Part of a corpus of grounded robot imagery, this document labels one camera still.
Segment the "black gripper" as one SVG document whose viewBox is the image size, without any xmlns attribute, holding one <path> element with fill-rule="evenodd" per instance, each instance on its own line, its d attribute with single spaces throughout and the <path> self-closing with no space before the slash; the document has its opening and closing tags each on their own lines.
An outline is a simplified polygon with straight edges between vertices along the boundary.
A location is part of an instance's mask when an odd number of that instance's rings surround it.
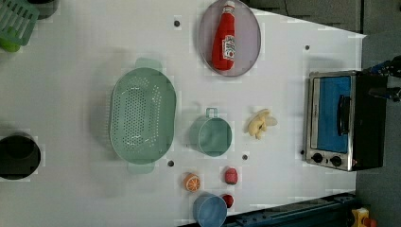
<svg viewBox="0 0 401 227">
<path fill-rule="evenodd" d="M 391 61 L 383 61 L 371 67 L 368 72 L 374 76 L 381 77 L 395 77 L 401 78 L 401 59 L 399 56 L 394 57 Z M 371 96 L 376 96 L 380 98 L 390 99 L 393 102 L 400 101 L 400 88 L 390 87 L 390 88 L 372 88 L 369 91 Z"/>
</svg>

